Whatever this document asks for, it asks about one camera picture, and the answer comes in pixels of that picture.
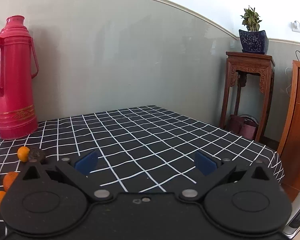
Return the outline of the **dark brown round fruit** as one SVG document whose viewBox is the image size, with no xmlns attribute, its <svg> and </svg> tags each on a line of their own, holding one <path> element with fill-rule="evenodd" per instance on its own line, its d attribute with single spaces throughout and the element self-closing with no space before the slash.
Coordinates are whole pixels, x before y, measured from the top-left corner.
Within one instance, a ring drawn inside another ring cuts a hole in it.
<svg viewBox="0 0 300 240">
<path fill-rule="evenodd" d="M 45 162 L 45 152 L 39 148 L 31 148 L 28 155 L 29 162 L 38 162 L 44 163 Z"/>
</svg>

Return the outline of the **small orange kumquat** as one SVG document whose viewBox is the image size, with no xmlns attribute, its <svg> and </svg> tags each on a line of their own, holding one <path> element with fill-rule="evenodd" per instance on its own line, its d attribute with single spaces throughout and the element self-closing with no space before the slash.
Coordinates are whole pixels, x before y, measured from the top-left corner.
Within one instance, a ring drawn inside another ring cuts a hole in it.
<svg viewBox="0 0 300 240">
<path fill-rule="evenodd" d="M 23 163 L 27 162 L 29 159 L 29 152 L 30 152 L 30 149 L 28 147 L 21 146 L 17 150 L 18 159 Z"/>
</svg>

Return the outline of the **large orange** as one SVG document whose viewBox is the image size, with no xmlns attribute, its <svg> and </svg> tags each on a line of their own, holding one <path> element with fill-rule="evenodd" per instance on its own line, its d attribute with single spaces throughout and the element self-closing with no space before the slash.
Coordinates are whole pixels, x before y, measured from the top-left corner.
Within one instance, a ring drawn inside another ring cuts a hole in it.
<svg viewBox="0 0 300 240">
<path fill-rule="evenodd" d="M 8 191 L 9 188 L 11 187 L 11 185 L 13 184 L 13 182 L 15 181 L 15 179 L 18 176 L 18 172 L 8 172 L 4 178 L 3 178 L 3 187 L 4 187 L 4 191 Z"/>
</svg>

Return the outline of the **pink bag under stand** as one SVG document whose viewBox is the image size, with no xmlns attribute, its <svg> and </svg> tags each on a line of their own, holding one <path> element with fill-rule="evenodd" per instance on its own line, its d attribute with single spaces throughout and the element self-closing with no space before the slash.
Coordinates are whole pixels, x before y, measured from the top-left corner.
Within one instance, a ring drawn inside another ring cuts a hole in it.
<svg viewBox="0 0 300 240">
<path fill-rule="evenodd" d="M 227 129 L 239 136 L 244 137 L 245 139 L 254 140 L 258 130 L 257 120 L 247 114 L 242 115 L 230 115 Z"/>
</svg>

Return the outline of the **black white checkered tablecloth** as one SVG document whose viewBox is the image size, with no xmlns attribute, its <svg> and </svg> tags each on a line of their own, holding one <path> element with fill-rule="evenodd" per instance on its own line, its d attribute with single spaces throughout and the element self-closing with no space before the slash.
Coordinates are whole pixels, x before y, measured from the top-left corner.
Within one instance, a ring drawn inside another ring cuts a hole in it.
<svg viewBox="0 0 300 240">
<path fill-rule="evenodd" d="M 96 151 L 98 164 L 89 176 L 115 190 L 162 192 L 192 186 L 200 178 L 194 166 L 198 150 L 248 165 L 260 160 L 277 180 L 284 177 L 276 151 L 155 105 L 42 121 L 21 139 L 0 138 L 0 190 L 8 172 L 23 168 L 17 157 L 21 146 L 42 149 L 52 162 Z"/>
</svg>

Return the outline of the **wooden cabinet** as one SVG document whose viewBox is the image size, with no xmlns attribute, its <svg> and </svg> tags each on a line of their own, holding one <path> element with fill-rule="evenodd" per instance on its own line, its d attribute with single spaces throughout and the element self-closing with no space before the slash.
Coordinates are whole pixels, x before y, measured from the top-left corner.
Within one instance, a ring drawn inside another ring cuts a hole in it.
<svg viewBox="0 0 300 240">
<path fill-rule="evenodd" d="M 284 170 L 282 187 L 294 201 L 300 193 L 300 61 L 293 61 L 290 101 L 278 153 Z"/>
</svg>

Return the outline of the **carved wooden plant stand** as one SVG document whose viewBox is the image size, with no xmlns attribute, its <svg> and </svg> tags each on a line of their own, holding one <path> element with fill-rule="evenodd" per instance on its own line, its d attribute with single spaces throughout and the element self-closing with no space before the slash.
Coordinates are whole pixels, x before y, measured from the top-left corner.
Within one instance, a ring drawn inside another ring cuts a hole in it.
<svg viewBox="0 0 300 240">
<path fill-rule="evenodd" d="M 251 114 L 258 120 L 255 141 L 264 135 L 274 88 L 275 62 L 270 55 L 226 52 L 225 86 L 219 127 L 230 114 Z"/>
</svg>

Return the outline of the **red thermos flask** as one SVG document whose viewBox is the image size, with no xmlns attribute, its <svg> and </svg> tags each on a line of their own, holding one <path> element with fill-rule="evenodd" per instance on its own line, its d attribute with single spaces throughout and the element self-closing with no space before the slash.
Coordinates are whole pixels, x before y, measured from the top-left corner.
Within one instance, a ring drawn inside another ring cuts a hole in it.
<svg viewBox="0 0 300 240">
<path fill-rule="evenodd" d="M 32 79 L 38 71 L 34 41 L 24 25 L 24 16 L 6 20 L 0 32 L 0 137 L 19 139 L 38 127 L 32 94 Z"/>
</svg>

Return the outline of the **blue patterned flower pot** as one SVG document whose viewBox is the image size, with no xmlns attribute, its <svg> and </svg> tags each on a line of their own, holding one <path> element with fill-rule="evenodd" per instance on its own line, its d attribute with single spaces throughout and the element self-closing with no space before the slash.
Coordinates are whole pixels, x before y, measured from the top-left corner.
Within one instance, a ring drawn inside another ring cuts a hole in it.
<svg viewBox="0 0 300 240">
<path fill-rule="evenodd" d="M 269 40 L 266 32 L 239 30 L 239 38 L 243 53 L 254 53 L 266 55 L 269 47 Z"/>
</svg>

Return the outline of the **green potted plant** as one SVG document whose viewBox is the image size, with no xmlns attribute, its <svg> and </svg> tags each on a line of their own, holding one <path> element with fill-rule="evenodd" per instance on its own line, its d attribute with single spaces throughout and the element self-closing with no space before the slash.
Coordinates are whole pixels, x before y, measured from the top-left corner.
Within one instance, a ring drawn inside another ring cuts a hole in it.
<svg viewBox="0 0 300 240">
<path fill-rule="evenodd" d="M 242 24 L 246 27 L 247 31 L 256 32 L 260 29 L 260 19 L 259 14 L 255 11 L 255 8 L 248 6 L 247 9 L 244 8 L 244 14 L 241 15 Z"/>
</svg>

